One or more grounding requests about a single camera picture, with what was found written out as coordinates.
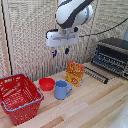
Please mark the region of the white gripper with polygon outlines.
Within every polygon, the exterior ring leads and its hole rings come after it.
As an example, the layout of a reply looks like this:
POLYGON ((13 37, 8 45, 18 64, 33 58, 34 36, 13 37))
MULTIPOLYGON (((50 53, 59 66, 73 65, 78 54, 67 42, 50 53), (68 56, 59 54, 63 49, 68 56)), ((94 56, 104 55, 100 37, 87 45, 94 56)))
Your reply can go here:
MULTIPOLYGON (((72 45, 78 42, 79 38, 79 29, 75 28, 72 32, 67 34, 64 32, 60 34, 58 29, 49 30, 46 33, 46 45, 52 47, 52 57, 56 57, 57 50, 54 47, 72 45)), ((69 53, 70 47, 65 49, 65 54, 69 53)))

